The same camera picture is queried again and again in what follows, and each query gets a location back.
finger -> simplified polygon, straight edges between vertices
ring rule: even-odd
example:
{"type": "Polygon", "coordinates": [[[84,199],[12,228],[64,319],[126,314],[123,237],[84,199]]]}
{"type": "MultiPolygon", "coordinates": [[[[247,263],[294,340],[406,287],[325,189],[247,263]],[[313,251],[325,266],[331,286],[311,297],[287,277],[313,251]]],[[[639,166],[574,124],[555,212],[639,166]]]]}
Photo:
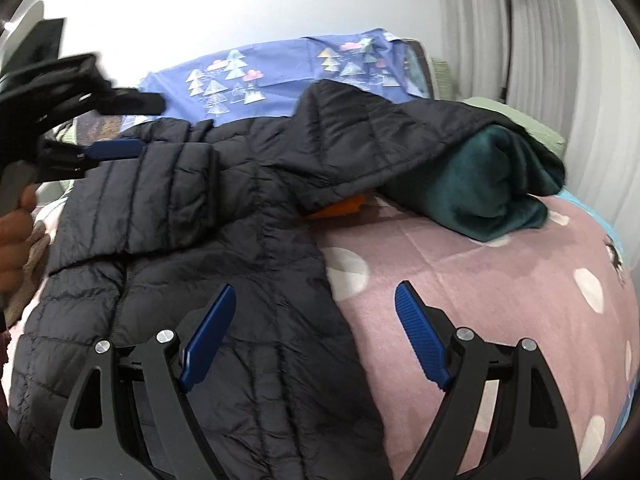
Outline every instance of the finger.
{"type": "Polygon", "coordinates": [[[0,294],[13,294],[22,285],[24,275],[22,270],[0,272],[0,294]]]}
{"type": "Polygon", "coordinates": [[[33,230],[33,218],[28,211],[16,209],[0,218],[0,246],[25,241],[33,230]]]}
{"type": "Polygon", "coordinates": [[[29,213],[36,209],[38,205],[38,199],[36,197],[36,187],[35,186],[27,186],[22,193],[22,197],[20,199],[20,208],[28,211],[29,213]]]}
{"type": "Polygon", "coordinates": [[[0,272],[22,269],[29,259],[30,249],[26,243],[0,246],[0,272]]]}

zipper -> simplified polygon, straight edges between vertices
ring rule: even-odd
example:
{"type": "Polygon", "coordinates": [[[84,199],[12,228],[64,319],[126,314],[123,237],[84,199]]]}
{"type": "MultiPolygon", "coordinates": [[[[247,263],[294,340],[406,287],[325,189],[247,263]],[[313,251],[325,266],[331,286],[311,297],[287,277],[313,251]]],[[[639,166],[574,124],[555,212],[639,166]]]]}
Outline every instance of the zipper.
{"type": "Polygon", "coordinates": [[[127,262],[125,265],[125,276],[124,276],[124,285],[122,287],[122,294],[118,298],[118,303],[116,303],[116,312],[113,314],[113,321],[111,322],[111,330],[109,332],[109,339],[113,339],[113,334],[120,323],[120,318],[122,317],[122,307],[124,306],[124,300],[127,297],[127,293],[129,291],[129,282],[131,281],[132,269],[130,263],[127,262]]]}

white polka dot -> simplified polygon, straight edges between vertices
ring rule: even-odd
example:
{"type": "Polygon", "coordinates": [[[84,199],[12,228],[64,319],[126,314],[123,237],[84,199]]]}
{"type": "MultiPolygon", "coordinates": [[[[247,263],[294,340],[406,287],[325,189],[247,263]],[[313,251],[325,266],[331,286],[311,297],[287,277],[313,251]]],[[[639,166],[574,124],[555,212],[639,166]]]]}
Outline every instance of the white polka dot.
{"type": "Polygon", "coordinates": [[[555,222],[558,225],[567,225],[569,223],[569,217],[549,210],[549,220],[555,222]]]}
{"type": "Polygon", "coordinates": [[[587,269],[576,269],[574,280],[589,306],[598,314],[604,312],[604,293],[599,280],[587,269]]]}
{"type": "Polygon", "coordinates": [[[473,243],[477,245],[484,245],[486,247],[504,247],[505,245],[509,245],[511,243],[511,237],[509,235],[504,235],[495,240],[491,240],[490,242],[479,242],[478,240],[473,240],[473,238],[469,238],[473,243]]]}
{"type": "Polygon", "coordinates": [[[594,415],[584,431],[584,439],[580,447],[580,472],[584,475],[596,460],[604,441],[604,418],[594,415]]]}
{"type": "Polygon", "coordinates": [[[367,288],[370,271],[361,257],[340,247],[327,247],[321,251],[326,259],[326,274],[335,301],[348,300],[367,288]]]}
{"type": "Polygon", "coordinates": [[[629,382],[629,377],[631,377],[631,361],[632,361],[632,353],[631,353],[631,343],[629,341],[626,342],[626,353],[625,353],[625,374],[626,374],[626,382],[629,382]]]}
{"type": "Polygon", "coordinates": [[[482,431],[483,433],[489,433],[491,429],[491,421],[494,418],[495,401],[498,398],[498,386],[500,381],[487,381],[484,384],[484,392],[482,393],[482,400],[480,401],[480,409],[478,410],[478,417],[476,418],[476,424],[474,429],[476,431],[482,431]]]}

pink bed sheet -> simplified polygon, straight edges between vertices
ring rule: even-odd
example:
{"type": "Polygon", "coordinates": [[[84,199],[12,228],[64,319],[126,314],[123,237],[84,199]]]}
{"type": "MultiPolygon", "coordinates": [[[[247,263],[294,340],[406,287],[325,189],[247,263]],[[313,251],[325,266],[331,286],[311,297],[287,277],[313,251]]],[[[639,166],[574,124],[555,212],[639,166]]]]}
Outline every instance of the pink bed sheet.
{"type": "MultiPolygon", "coordinates": [[[[546,198],[542,229],[480,243],[374,200],[359,215],[312,229],[382,414],[395,477],[413,459],[443,396],[424,377],[394,311],[402,280],[487,341],[538,341],[585,473],[606,448],[640,358],[634,288],[600,225],[578,206],[546,198]]],[[[478,464],[496,392],[497,383],[487,383],[463,470],[478,464]]]]}

brown fabric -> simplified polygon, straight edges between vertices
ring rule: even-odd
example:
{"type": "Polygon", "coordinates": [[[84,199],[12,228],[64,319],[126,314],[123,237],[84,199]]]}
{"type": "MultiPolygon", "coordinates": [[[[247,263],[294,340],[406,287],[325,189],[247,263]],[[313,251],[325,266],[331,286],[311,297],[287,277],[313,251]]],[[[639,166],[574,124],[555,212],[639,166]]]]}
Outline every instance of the brown fabric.
{"type": "Polygon", "coordinates": [[[22,286],[9,300],[9,306],[4,311],[4,322],[7,328],[12,327],[22,317],[22,311],[29,304],[31,298],[38,290],[44,277],[49,256],[49,243],[51,239],[46,234],[44,222],[36,222],[33,232],[27,243],[31,245],[29,261],[24,265],[24,281],[22,286]]]}

